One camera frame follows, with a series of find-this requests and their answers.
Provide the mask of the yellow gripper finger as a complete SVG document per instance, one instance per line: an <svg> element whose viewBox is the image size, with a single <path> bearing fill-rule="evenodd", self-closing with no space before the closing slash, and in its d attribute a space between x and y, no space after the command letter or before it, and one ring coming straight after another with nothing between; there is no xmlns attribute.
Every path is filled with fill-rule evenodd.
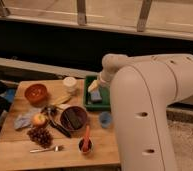
<svg viewBox="0 0 193 171"><path fill-rule="evenodd" d="M94 80L89 86L88 86L88 92L92 92L96 90L99 87L99 81Z"/></svg>

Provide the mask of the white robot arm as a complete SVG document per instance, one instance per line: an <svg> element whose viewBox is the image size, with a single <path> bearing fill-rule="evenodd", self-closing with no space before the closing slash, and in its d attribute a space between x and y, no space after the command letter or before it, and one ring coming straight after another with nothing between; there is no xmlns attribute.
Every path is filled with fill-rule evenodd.
<svg viewBox="0 0 193 171"><path fill-rule="evenodd" d="M177 171L166 108L193 95L193 55L107 54L102 66L122 171Z"/></svg>

